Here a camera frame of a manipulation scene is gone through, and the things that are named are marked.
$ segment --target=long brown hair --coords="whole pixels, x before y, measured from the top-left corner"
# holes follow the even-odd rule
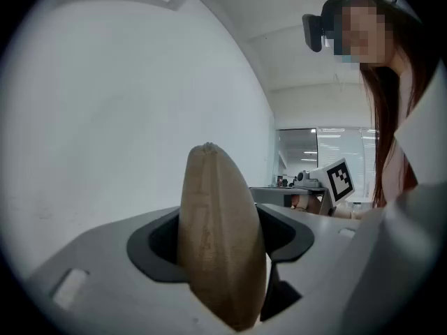
[[[423,95],[434,73],[439,57],[434,51],[422,24],[413,16],[385,0],[369,0],[376,6],[376,13],[385,17],[388,26],[393,29],[394,46],[405,53],[411,64],[413,85],[409,109],[416,105]],[[360,64],[360,72],[367,86],[367,95],[374,102],[374,124],[376,129],[376,186],[374,205],[383,207],[386,201],[382,189],[382,172],[388,153],[394,152],[394,132],[398,125],[399,77],[389,67],[372,67]],[[408,161],[404,162],[404,190],[417,185],[413,170]]]

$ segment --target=qr code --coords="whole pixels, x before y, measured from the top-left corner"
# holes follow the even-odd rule
[[[340,200],[353,190],[346,163],[341,163],[332,169],[329,169],[328,177],[335,201]]]

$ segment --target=woman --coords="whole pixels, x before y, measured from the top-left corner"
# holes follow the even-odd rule
[[[439,57],[422,24],[396,5],[385,0],[340,2],[341,14],[331,13],[335,26],[341,17],[342,54],[360,64],[367,96],[374,102],[373,204],[384,207],[417,184],[413,170],[396,144],[394,132],[420,100]],[[322,16],[325,13],[328,12],[323,7]],[[306,205],[307,211],[318,213],[319,202],[315,199],[308,202],[301,199],[300,204]],[[351,217],[340,210],[335,216]]]

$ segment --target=beige oblong object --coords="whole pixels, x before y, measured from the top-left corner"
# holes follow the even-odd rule
[[[265,296],[265,248],[250,190],[215,144],[194,147],[183,182],[177,263],[192,292],[234,330],[252,327]]]

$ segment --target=hair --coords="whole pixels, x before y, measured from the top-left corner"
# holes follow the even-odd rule
[[[393,45],[405,53],[411,64],[413,85],[409,109],[420,100],[425,88],[437,66],[439,55],[432,48],[433,42],[429,40],[426,30],[416,18],[386,0],[369,0],[376,6],[376,13],[385,17],[385,22],[393,30]],[[367,86],[367,96],[374,102],[374,124],[376,129],[376,185],[374,188],[373,203],[377,207],[386,205],[382,189],[382,172],[388,153],[394,152],[394,132],[398,125],[399,112],[399,77],[389,67],[374,67],[360,64],[360,72]],[[407,191],[417,185],[413,170],[404,159],[404,185]]]

